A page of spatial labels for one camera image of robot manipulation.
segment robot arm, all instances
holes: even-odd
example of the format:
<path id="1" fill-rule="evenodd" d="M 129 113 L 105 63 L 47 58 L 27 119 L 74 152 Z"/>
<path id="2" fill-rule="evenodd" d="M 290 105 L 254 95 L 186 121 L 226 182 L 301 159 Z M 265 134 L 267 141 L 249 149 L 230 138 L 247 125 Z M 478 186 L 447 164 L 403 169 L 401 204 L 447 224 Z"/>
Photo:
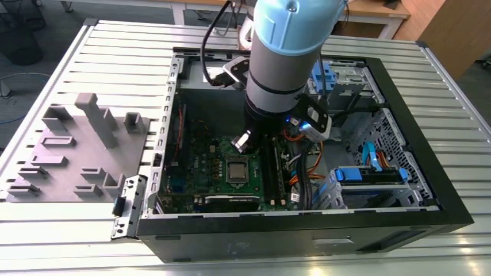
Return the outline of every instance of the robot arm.
<path id="1" fill-rule="evenodd" d="M 233 141 L 239 152 L 254 148 L 263 135 L 279 133 L 290 116 L 299 119 L 301 131 L 313 141 L 327 139 L 326 107 L 303 92 L 346 5 L 347 0 L 258 0 L 250 59 L 225 67 L 235 82 L 249 71 L 247 129 Z"/>

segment blue led light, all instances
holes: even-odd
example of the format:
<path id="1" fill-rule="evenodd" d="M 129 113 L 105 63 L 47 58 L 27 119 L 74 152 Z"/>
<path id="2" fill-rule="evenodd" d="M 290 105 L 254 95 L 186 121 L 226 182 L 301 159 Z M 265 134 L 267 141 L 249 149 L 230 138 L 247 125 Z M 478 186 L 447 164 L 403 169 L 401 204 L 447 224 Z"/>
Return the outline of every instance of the blue led light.
<path id="1" fill-rule="evenodd" d="M 305 122 L 301 126 L 301 129 L 306 129 L 310 126 L 310 124 L 307 122 Z"/>

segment aluminum table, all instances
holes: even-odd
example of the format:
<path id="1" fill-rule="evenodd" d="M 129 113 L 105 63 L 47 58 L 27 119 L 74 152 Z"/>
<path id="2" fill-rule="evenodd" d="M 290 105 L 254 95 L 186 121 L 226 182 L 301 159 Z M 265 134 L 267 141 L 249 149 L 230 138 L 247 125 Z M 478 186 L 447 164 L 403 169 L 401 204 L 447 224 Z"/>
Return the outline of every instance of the aluminum table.
<path id="1" fill-rule="evenodd" d="M 0 197 L 31 155 L 50 104 L 73 113 L 98 93 L 114 116 L 141 112 L 150 126 L 141 174 L 150 173 L 173 47 L 199 47 L 206 28 L 99 21 L 85 25 L 0 156 Z M 237 31 L 209 47 L 237 49 Z M 111 203 L 0 203 L 0 273 L 54 270 L 145 275 L 491 275 L 491 131 L 431 51 L 414 42 L 333 36 L 323 53 L 382 59 L 475 224 L 385 254 L 163 264 L 143 243 L 110 241 Z"/>

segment power cable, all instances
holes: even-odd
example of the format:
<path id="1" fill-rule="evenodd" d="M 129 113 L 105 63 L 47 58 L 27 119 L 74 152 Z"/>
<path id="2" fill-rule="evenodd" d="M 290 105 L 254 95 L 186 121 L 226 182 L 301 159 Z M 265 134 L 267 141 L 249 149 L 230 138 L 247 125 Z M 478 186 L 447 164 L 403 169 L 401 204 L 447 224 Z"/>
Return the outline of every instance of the power cable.
<path id="1" fill-rule="evenodd" d="M 209 27 L 209 30 L 207 30 L 207 33 L 206 33 L 206 36 L 203 38 L 203 42 L 202 42 L 202 47 L 199 49 L 199 56 L 202 58 L 202 70 L 203 70 L 203 75 L 207 79 L 207 82 L 213 85 L 213 86 L 219 86 L 222 85 L 221 83 L 218 83 L 211 77 L 210 77 L 210 73 L 209 73 L 209 70 L 207 70 L 207 64 L 206 64 L 206 45 L 207 45 L 207 41 L 209 41 L 209 38 L 210 38 L 210 35 L 213 33 L 213 30 L 217 26 L 217 22 L 219 21 L 221 17 L 222 17 L 222 14 L 225 13 L 229 5 L 231 4 L 230 1 L 227 1 L 225 4 L 223 4 L 223 7 Z"/>

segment metal bracket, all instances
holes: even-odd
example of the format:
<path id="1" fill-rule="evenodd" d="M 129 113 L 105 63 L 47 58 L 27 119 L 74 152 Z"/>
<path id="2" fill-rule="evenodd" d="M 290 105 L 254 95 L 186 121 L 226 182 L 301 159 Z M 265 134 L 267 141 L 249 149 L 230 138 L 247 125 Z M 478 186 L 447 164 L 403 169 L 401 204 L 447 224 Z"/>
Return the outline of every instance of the metal bracket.
<path id="1" fill-rule="evenodd" d="M 145 175 L 137 175 L 126 180 L 122 196 L 115 201 L 114 214 L 119 217 L 115 220 L 111 239 L 137 237 L 146 187 L 147 177 Z"/>

